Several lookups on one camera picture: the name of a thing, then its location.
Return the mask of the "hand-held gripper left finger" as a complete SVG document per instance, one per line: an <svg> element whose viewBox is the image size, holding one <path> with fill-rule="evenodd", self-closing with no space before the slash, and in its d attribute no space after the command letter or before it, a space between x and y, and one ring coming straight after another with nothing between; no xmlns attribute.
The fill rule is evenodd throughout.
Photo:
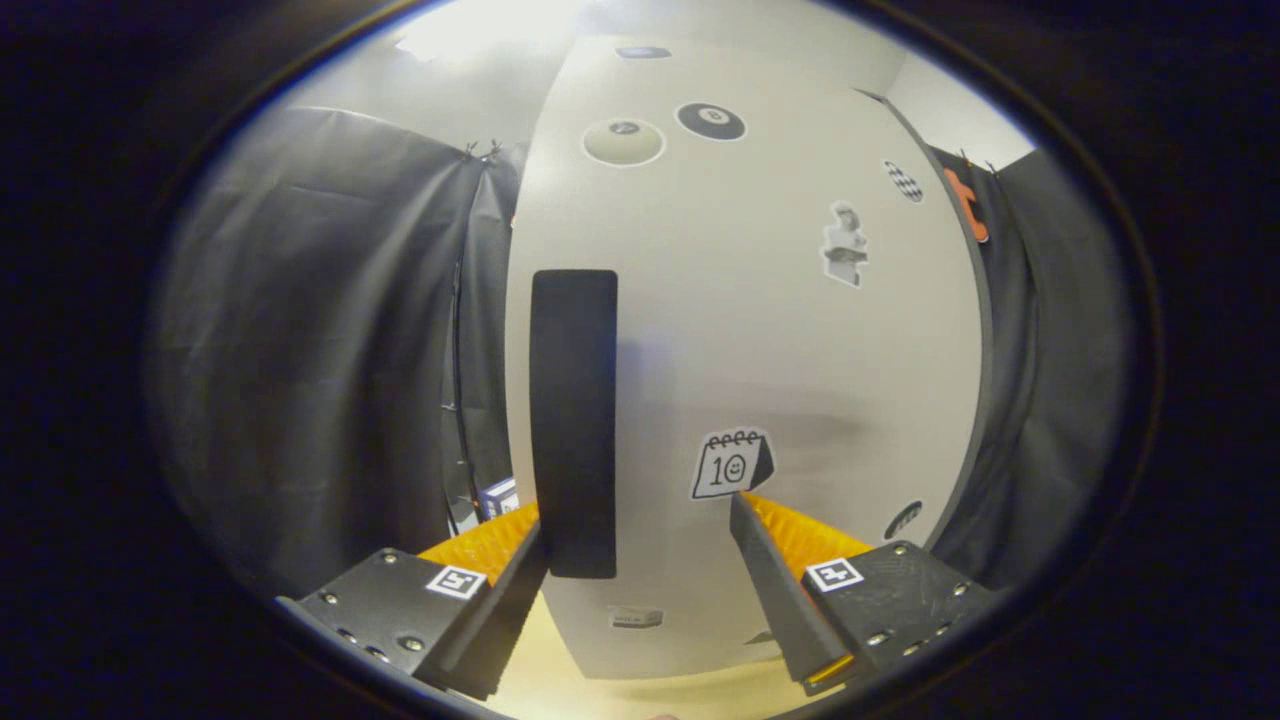
<svg viewBox="0 0 1280 720"><path fill-rule="evenodd" d="M495 694L547 575L536 503L429 550L376 550L276 603L397 679L484 701Z"/></svg>

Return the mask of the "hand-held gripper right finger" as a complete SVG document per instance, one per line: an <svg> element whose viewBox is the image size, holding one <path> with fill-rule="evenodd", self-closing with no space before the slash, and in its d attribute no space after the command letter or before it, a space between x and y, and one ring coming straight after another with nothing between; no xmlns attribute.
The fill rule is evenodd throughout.
<svg viewBox="0 0 1280 720"><path fill-rule="evenodd" d="M732 497L730 533L809 696L897 673L1004 598L913 542L873 547L754 493Z"/></svg>

